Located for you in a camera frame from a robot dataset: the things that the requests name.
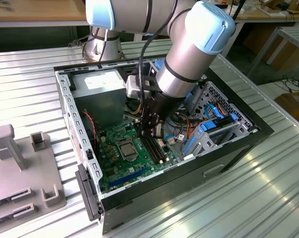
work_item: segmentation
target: open pc chassis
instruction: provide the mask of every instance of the open pc chassis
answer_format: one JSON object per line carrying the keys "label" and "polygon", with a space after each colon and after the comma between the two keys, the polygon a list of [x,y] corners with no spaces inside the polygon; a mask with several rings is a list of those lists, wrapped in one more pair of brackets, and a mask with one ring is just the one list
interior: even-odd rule
{"label": "open pc chassis", "polygon": [[[147,67],[145,71],[148,75],[156,75],[156,62],[163,60],[164,57],[165,55],[145,57],[143,64]],[[121,78],[126,82],[128,74],[132,72],[137,63],[138,59],[123,59],[55,68],[62,113],[80,163],[76,177],[89,219],[91,221],[99,219],[103,224],[104,234],[227,171],[273,133],[273,130],[232,89],[211,69],[208,69],[201,79],[201,84],[199,83],[200,85],[187,97],[182,107],[185,108],[190,118],[203,119],[206,115],[203,109],[199,110],[201,106],[209,103],[210,100],[216,100],[228,115],[237,116],[238,127],[234,127],[236,131],[222,134],[221,142],[218,136],[217,142],[209,140],[215,145],[207,151],[201,147],[208,147],[210,144],[201,145],[202,143],[196,143],[197,138],[195,138],[196,145],[200,146],[199,149],[202,151],[193,153],[195,155],[189,154],[188,150],[186,155],[183,155],[184,148],[180,148],[179,143],[168,145],[171,150],[169,155],[174,155],[174,162],[169,163],[168,168],[155,171],[146,177],[138,176],[131,182],[124,183],[124,186],[111,189],[110,192],[102,192],[100,180],[105,175],[99,163],[102,158],[99,151],[95,152],[90,143],[93,139],[87,135],[81,118],[82,113],[78,111],[76,101],[72,96],[75,87],[71,79],[78,74],[117,69]],[[122,127],[128,122],[130,123],[128,127],[135,124],[127,120],[119,126]],[[167,135],[166,132],[172,133],[172,127],[166,123],[163,127],[165,135]],[[199,133],[197,130],[192,133],[191,140],[193,136],[201,134],[201,130]],[[239,133],[242,131],[243,135],[237,135],[237,131]]]}

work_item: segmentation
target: ribbed metal surface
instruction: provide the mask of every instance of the ribbed metal surface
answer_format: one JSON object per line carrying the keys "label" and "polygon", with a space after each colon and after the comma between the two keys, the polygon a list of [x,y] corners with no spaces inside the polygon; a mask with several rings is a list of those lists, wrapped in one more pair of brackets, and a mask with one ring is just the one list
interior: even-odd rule
{"label": "ribbed metal surface", "polygon": [[299,47],[299,27],[281,27],[278,34]]}
{"label": "ribbed metal surface", "polygon": [[[123,52],[136,57],[142,45],[123,44]],[[146,54],[163,54],[170,46],[168,40],[156,41]],[[101,227],[88,220],[75,180],[76,159],[52,70],[80,62],[80,48],[0,54],[0,124],[13,124],[17,138],[38,130],[50,135],[67,197],[65,207],[0,237],[100,237]],[[211,68],[275,133],[232,170],[107,237],[299,237],[299,125],[224,58],[217,57]]]}

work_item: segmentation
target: gray tray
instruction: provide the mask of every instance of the gray tray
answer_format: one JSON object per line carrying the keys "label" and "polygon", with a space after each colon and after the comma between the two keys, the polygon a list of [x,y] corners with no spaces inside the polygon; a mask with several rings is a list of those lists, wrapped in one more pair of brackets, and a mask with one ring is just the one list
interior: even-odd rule
{"label": "gray tray", "polygon": [[66,204],[49,136],[0,126],[0,233]]}

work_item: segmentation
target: green circuit board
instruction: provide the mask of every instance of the green circuit board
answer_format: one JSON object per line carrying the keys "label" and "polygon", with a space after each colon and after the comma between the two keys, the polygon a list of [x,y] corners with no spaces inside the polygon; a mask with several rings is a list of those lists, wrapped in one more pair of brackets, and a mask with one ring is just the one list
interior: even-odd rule
{"label": "green circuit board", "polygon": [[[107,128],[98,131],[97,135],[99,138],[106,135],[104,136],[105,141],[104,138],[103,141],[100,139],[100,151],[98,156],[98,162],[103,172],[103,177],[99,182],[102,193],[113,191],[114,189],[138,180],[139,177],[146,177],[178,163],[169,145],[165,145],[165,149],[161,148],[163,154],[168,157],[168,161],[154,163],[143,141],[137,137],[133,123]],[[138,153],[137,158],[132,162],[124,160],[122,151],[119,149],[119,142],[127,140],[132,141]],[[140,172],[141,175],[115,186],[109,186],[109,183],[136,172]]]}

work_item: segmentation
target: cpu socket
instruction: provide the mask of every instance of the cpu socket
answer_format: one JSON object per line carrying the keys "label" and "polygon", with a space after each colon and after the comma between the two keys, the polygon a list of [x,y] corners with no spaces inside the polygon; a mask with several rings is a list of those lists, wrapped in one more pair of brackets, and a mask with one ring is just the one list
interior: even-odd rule
{"label": "cpu socket", "polygon": [[139,154],[135,148],[132,139],[128,138],[126,140],[117,142],[116,145],[119,148],[119,151],[124,160],[133,162],[137,159]]}

